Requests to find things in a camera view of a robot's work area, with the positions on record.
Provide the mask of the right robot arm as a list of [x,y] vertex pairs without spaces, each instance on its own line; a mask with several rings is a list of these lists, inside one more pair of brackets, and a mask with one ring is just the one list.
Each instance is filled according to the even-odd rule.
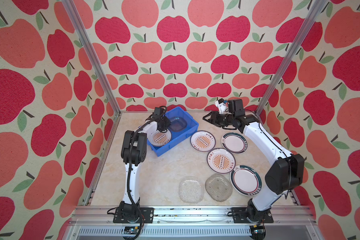
[[218,110],[211,111],[203,120],[218,128],[227,130],[231,126],[232,130],[240,131],[255,143],[271,165],[265,176],[265,189],[248,203],[252,212],[264,213],[282,194],[303,183],[305,159],[279,144],[255,114],[246,113],[241,99],[217,99],[215,106]]

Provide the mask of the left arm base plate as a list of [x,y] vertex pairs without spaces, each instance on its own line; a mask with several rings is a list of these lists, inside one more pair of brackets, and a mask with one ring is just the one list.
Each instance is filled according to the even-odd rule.
[[117,208],[113,218],[115,224],[139,224],[141,220],[145,224],[152,224],[154,219],[154,208],[140,208],[141,214],[135,213],[134,215],[127,215],[123,210]]

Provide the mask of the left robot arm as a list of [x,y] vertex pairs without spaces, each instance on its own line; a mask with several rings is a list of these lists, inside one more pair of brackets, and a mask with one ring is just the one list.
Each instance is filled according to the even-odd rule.
[[146,158],[148,137],[156,131],[167,132],[171,122],[166,117],[166,112],[166,106],[156,107],[144,124],[134,131],[125,132],[121,157],[126,167],[126,187],[120,208],[126,217],[136,220],[142,215],[140,211],[139,164],[143,163]]

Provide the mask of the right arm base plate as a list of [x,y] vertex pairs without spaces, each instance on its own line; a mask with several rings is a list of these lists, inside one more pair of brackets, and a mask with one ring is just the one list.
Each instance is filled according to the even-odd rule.
[[248,208],[231,208],[228,216],[232,217],[235,224],[272,224],[274,223],[271,209],[258,211],[251,206]]

